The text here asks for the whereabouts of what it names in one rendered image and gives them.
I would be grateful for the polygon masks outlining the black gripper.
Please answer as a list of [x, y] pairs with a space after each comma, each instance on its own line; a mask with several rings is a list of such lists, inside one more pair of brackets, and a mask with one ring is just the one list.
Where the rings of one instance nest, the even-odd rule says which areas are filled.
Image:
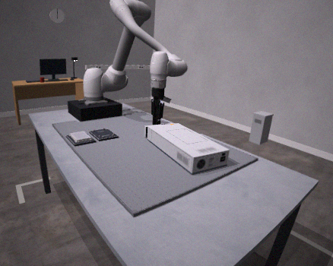
[[162, 97], [164, 97], [164, 89], [152, 88], [151, 96], [151, 115], [153, 115], [153, 124], [160, 125], [160, 120], [163, 118], [163, 107]]

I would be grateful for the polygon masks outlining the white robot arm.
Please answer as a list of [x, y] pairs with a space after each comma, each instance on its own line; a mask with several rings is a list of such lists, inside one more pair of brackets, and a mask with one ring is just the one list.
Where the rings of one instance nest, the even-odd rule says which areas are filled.
[[151, 17], [151, 9], [145, 3], [137, 0], [110, 0], [109, 4], [114, 15], [125, 27], [113, 65], [109, 66], [105, 73], [99, 68], [89, 68], [85, 71], [84, 98], [78, 102], [84, 103], [86, 106], [108, 103], [103, 99], [103, 93], [121, 90], [127, 86], [128, 77], [124, 68], [135, 37], [155, 51], [162, 51], [154, 52], [151, 57], [152, 88], [166, 88], [168, 76], [179, 77], [184, 75], [188, 69], [182, 59], [171, 54], [140, 28]]

